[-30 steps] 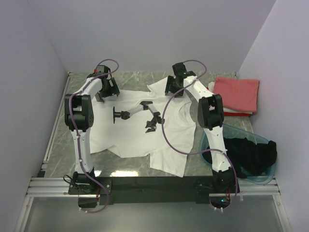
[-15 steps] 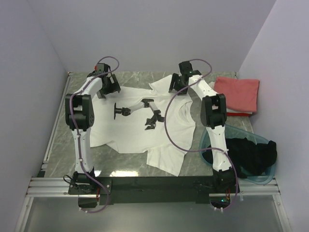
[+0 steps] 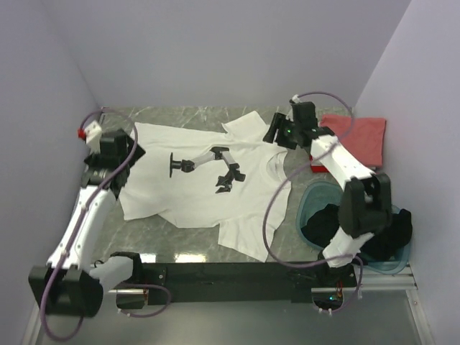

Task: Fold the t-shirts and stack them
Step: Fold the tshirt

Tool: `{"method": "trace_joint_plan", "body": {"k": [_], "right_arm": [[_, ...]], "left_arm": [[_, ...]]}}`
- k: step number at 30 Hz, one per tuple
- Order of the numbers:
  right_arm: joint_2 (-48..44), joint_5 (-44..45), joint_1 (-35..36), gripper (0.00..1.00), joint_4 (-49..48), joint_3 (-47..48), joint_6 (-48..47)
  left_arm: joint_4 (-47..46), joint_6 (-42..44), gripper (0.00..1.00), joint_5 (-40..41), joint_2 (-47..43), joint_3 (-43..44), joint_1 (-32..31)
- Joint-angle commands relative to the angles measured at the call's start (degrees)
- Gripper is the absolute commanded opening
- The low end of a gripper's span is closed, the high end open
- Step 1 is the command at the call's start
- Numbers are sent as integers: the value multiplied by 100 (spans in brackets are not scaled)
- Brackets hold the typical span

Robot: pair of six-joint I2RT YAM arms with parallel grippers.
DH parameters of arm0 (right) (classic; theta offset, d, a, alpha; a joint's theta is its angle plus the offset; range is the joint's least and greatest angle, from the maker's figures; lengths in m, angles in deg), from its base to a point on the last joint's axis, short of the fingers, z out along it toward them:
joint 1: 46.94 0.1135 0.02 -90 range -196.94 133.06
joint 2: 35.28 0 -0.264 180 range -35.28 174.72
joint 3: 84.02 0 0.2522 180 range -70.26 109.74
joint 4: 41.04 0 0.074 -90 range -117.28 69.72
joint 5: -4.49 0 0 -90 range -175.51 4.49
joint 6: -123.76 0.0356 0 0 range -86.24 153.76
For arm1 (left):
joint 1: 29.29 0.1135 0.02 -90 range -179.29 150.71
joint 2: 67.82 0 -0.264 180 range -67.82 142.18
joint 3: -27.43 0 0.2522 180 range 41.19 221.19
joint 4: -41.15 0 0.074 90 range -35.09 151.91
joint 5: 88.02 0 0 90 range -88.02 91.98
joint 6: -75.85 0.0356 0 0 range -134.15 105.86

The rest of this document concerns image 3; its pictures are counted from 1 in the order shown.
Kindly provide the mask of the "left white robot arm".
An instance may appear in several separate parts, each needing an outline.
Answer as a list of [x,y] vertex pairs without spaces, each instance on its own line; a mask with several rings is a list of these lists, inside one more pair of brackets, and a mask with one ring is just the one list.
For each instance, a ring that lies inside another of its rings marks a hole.
[[43,266],[34,266],[29,285],[42,316],[94,317],[105,293],[119,284],[134,289],[144,279],[138,254],[115,254],[99,268],[91,255],[98,234],[127,183],[130,169],[145,151],[137,135],[124,130],[102,134],[100,151],[84,160],[78,198],[68,227]]

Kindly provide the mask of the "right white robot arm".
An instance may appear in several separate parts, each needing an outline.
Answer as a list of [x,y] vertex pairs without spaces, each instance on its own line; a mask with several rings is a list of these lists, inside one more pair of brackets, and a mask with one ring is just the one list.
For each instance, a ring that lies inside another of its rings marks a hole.
[[331,129],[319,126],[314,103],[290,104],[292,116],[276,114],[264,140],[282,147],[309,149],[312,160],[321,163],[342,189],[338,230],[317,261],[293,266],[312,268],[316,282],[331,287],[347,274],[360,249],[390,225],[390,178],[360,163]]

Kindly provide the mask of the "white printed t-shirt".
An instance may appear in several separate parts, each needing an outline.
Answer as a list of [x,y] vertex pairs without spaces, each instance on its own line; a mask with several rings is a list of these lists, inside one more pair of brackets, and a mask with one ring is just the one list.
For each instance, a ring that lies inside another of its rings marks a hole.
[[[285,219],[291,185],[274,204],[270,199],[286,179],[288,151],[263,142],[269,129],[252,111],[223,125],[222,132],[138,123],[138,144],[146,151],[131,168],[119,200],[127,221],[158,215],[178,228],[219,227],[218,244],[253,259],[267,259],[266,246]],[[219,192],[218,178],[228,172],[213,160],[192,172],[170,172],[170,158],[194,160],[211,148],[225,147],[240,166],[243,182]]]

